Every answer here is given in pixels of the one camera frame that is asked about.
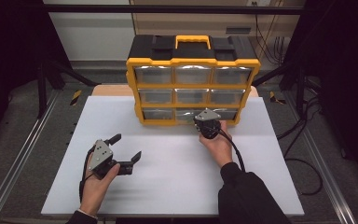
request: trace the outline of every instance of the black sleeve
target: black sleeve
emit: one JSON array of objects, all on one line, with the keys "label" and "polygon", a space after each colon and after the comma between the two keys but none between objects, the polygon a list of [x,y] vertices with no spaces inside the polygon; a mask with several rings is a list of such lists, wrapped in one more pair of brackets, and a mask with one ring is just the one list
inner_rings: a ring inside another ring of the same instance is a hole
[{"label": "black sleeve", "polygon": [[254,173],[245,173],[230,162],[220,171],[224,185],[219,191],[221,224],[290,223],[264,182]]},{"label": "black sleeve", "polygon": [[79,211],[75,211],[71,219],[66,224],[97,224],[98,220],[94,217],[87,216]]}]

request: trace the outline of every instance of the white table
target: white table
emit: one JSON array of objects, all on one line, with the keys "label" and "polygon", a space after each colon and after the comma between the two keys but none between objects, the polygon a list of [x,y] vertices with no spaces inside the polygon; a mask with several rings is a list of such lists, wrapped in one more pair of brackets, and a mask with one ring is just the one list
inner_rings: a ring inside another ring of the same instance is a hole
[{"label": "white table", "polygon": [[[250,97],[241,121],[229,127],[245,168],[264,180],[287,216],[304,215],[283,160],[263,99]],[[118,161],[142,150],[132,175],[111,184],[101,215],[111,217],[216,216],[217,193],[223,185],[219,168],[199,142],[192,125],[143,126],[134,113],[132,96],[90,96],[42,214],[70,216],[79,207],[78,183],[87,151],[97,139],[121,133],[110,148]]]}]

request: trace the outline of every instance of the wire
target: wire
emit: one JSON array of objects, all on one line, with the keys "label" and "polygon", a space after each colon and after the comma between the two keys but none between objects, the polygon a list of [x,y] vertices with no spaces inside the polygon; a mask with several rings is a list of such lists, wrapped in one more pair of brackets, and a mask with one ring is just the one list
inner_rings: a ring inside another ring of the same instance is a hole
[{"label": "wire", "polygon": [[218,130],[210,128],[210,127],[207,127],[207,126],[203,126],[202,128],[206,128],[206,129],[208,129],[210,131],[213,131],[215,133],[219,133],[220,135],[222,135],[223,137],[225,137],[228,140],[228,142],[234,147],[235,154],[237,154],[238,161],[240,162],[241,170],[243,172],[245,172],[245,166],[243,164],[242,155],[241,155],[240,151],[237,149],[237,146],[235,146],[234,142],[231,140],[231,138],[228,137],[228,135],[220,128]]},{"label": "wire", "polygon": [[280,139],[284,138],[285,136],[287,136],[292,131],[294,131],[296,128],[301,126],[301,129],[298,131],[298,133],[296,134],[295,138],[290,143],[289,147],[283,153],[283,158],[284,158],[285,161],[299,161],[299,162],[302,162],[302,163],[308,165],[316,173],[316,175],[318,176],[319,187],[315,191],[313,191],[311,193],[306,193],[306,192],[302,192],[301,190],[297,189],[297,191],[298,191],[298,193],[300,195],[306,195],[306,196],[315,195],[315,194],[317,194],[318,192],[320,192],[322,190],[323,185],[324,185],[324,181],[322,179],[322,176],[321,176],[320,172],[312,164],[310,164],[307,161],[303,161],[303,160],[297,159],[297,158],[286,158],[286,157],[287,157],[287,154],[289,153],[290,149],[292,148],[293,144],[296,142],[297,138],[301,135],[302,131],[307,126],[308,121],[312,120],[314,115],[317,112],[320,111],[321,108],[319,107],[317,110],[315,110],[311,114],[310,119],[308,118],[308,113],[309,113],[310,108],[315,106],[315,105],[319,105],[318,96],[315,96],[315,97],[313,97],[313,98],[308,100],[304,113],[301,115],[300,119],[297,121],[297,123],[294,125],[293,128],[291,128],[290,130],[288,130],[285,133],[281,134],[280,137],[277,136],[278,140],[280,140]]},{"label": "wire", "polygon": [[305,193],[305,192],[302,192],[301,190],[297,189],[297,191],[298,191],[298,193],[300,195],[311,196],[311,195],[315,195],[315,194],[319,193],[322,190],[322,187],[324,186],[324,180],[322,179],[322,176],[319,173],[319,171],[314,166],[312,166],[309,162],[303,161],[301,159],[296,159],[296,158],[287,158],[287,159],[284,159],[284,160],[285,161],[299,161],[299,162],[302,162],[304,164],[307,164],[316,173],[316,175],[318,176],[319,187],[315,191],[313,191],[311,193]]},{"label": "wire", "polygon": [[[272,24],[274,23],[275,21],[275,17],[276,15],[273,16],[272,18],[272,22],[271,24],[269,25],[269,28],[268,28],[268,32],[267,32],[267,36],[269,36],[269,32],[271,31],[271,28],[272,28]],[[269,46],[268,46],[268,43],[267,43],[267,40],[264,38],[263,34],[261,33],[259,27],[258,27],[258,18],[257,18],[257,14],[255,14],[255,28],[256,28],[256,31],[255,31],[255,39],[258,43],[258,45],[260,46],[261,50],[263,51],[264,55],[266,55],[266,58],[268,59],[268,61],[270,63],[273,63],[273,64],[277,64],[277,65],[281,65],[282,64],[282,60],[280,60],[279,57],[274,57],[272,55],[272,53],[269,51]],[[260,37],[262,38],[264,44],[263,46],[260,44],[259,40],[258,40],[258,34],[257,33],[260,33]]]},{"label": "wire", "polygon": [[[258,40],[258,34],[257,33],[260,33],[260,37],[263,39],[264,41],[264,46],[266,46],[266,49],[267,49],[267,52],[269,53],[269,55],[266,53],[266,51],[264,50],[263,46],[260,44],[260,41]],[[278,64],[276,62],[276,59],[274,59],[273,61],[275,62],[272,62],[271,59],[269,57],[271,57],[271,52],[269,52],[269,47],[267,46],[267,42],[266,40],[264,39],[264,36],[263,34],[261,34],[261,31],[260,29],[258,28],[258,19],[257,19],[257,14],[255,14],[255,40],[257,41],[257,44],[258,46],[260,46],[261,50],[263,51],[264,55],[266,55],[266,58],[267,60],[270,62],[270,63],[273,63],[273,64]]]},{"label": "wire", "polygon": [[245,166],[243,164],[242,155],[240,151],[237,149],[237,146],[235,146],[234,142],[231,140],[231,138],[228,137],[228,135],[223,130],[219,129],[218,133],[224,136],[228,140],[228,142],[234,147],[235,154],[237,154],[238,161],[240,162],[241,170],[245,172]]}]

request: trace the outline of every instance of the hand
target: hand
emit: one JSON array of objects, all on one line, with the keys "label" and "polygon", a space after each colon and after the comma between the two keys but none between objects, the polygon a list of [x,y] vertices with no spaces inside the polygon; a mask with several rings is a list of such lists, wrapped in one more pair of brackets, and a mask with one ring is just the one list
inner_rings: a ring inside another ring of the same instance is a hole
[{"label": "hand", "polygon": [[[220,123],[222,125],[221,129],[231,139],[231,135],[227,131],[227,122],[225,120],[220,120]],[[232,162],[232,145],[221,134],[218,134],[214,139],[207,139],[200,134],[200,142],[208,148],[220,168],[222,168],[225,164]]]},{"label": "hand", "polygon": [[80,205],[80,210],[89,214],[90,216],[96,217],[98,210],[100,210],[103,198],[109,188],[110,183],[117,176],[120,164],[114,165],[106,176],[99,180],[95,175],[92,175],[92,171],[87,170],[85,178],[86,180],[83,189],[83,199]]}]

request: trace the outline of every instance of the clear plastic drawer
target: clear plastic drawer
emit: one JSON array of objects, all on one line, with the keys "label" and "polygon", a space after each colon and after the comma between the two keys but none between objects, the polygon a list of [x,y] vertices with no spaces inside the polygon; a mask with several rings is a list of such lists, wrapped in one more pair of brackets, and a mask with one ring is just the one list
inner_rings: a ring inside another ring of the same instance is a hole
[{"label": "clear plastic drawer", "polygon": [[175,89],[176,103],[205,104],[208,89]]},{"label": "clear plastic drawer", "polygon": [[202,112],[203,108],[176,108],[175,116],[179,124],[194,123],[193,118]]},{"label": "clear plastic drawer", "polygon": [[246,67],[216,67],[213,74],[214,84],[246,84],[252,73]]},{"label": "clear plastic drawer", "polygon": [[172,83],[172,68],[166,66],[134,67],[138,83]]},{"label": "clear plastic drawer", "polygon": [[221,116],[221,120],[234,120],[237,116],[237,108],[210,108],[215,113]]},{"label": "clear plastic drawer", "polygon": [[170,104],[172,103],[171,89],[138,89],[142,103],[147,104]]},{"label": "clear plastic drawer", "polygon": [[172,108],[143,108],[145,119],[172,119]]},{"label": "clear plastic drawer", "polygon": [[245,90],[211,90],[211,104],[237,105]]},{"label": "clear plastic drawer", "polygon": [[185,65],[174,68],[175,82],[183,84],[209,83],[212,68],[201,65]]}]

